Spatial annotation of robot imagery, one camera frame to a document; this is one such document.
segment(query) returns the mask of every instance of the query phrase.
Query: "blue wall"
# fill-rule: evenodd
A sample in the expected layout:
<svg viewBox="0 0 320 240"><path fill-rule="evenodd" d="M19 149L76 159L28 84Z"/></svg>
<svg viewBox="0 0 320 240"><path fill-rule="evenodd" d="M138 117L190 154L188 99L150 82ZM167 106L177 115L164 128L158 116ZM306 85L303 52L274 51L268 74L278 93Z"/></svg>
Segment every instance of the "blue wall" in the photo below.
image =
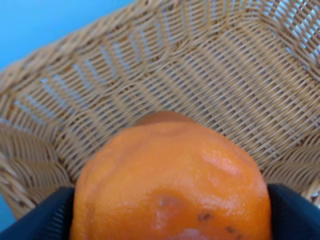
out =
<svg viewBox="0 0 320 240"><path fill-rule="evenodd" d="M1 0L0 70L133 0ZM0 195L0 232L14 217Z"/></svg>

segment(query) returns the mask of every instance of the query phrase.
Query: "dimpled orange skin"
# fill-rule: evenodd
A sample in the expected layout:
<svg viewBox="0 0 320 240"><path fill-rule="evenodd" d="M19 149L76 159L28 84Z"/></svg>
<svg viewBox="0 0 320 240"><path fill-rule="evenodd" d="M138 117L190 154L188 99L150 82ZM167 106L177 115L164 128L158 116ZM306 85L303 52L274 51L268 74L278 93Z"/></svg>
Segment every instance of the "dimpled orange skin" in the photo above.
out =
<svg viewBox="0 0 320 240"><path fill-rule="evenodd" d="M84 167L70 239L270 240L271 204L255 161L183 115L155 116Z"/></svg>

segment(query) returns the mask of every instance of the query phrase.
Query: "woven basket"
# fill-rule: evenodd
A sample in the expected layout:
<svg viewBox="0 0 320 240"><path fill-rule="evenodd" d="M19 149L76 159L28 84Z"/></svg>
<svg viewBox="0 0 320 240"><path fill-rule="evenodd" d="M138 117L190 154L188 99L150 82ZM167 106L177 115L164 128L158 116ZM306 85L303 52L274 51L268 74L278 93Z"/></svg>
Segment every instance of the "woven basket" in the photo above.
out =
<svg viewBox="0 0 320 240"><path fill-rule="evenodd" d="M174 110L320 204L320 1L140 1L0 73L0 189L20 218L121 128Z"/></svg>

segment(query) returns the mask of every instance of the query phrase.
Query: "dark spot on orange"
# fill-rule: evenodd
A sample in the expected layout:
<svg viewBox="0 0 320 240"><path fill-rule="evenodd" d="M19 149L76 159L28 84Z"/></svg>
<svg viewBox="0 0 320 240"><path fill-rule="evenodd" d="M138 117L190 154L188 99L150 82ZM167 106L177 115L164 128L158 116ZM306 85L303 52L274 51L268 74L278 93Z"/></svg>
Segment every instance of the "dark spot on orange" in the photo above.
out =
<svg viewBox="0 0 320 240"><path fill-rule="evenodd" d="M232 226L227 226L225 230L231 234L234 234L236 232L236 230Z"/></svg>
<svg viewBox="0 0 320 240"><path fill-rule="evenodd" d="M206 222L212 219L214 216L210 212L203 212L198 214L199 222Z"/></svg>

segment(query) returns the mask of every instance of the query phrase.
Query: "orange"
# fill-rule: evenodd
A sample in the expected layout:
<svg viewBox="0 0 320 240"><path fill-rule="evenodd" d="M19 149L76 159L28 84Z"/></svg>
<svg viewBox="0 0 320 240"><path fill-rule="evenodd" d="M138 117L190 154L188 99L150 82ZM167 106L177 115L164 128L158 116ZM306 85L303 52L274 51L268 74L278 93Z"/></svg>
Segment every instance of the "orange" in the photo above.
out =
<svg viewBox="0 0 320 240"><path fill-rule="evenodd" d="M162 112L123 130L82 170L71 240L270 240L255 161L223 135Z"/></svg>

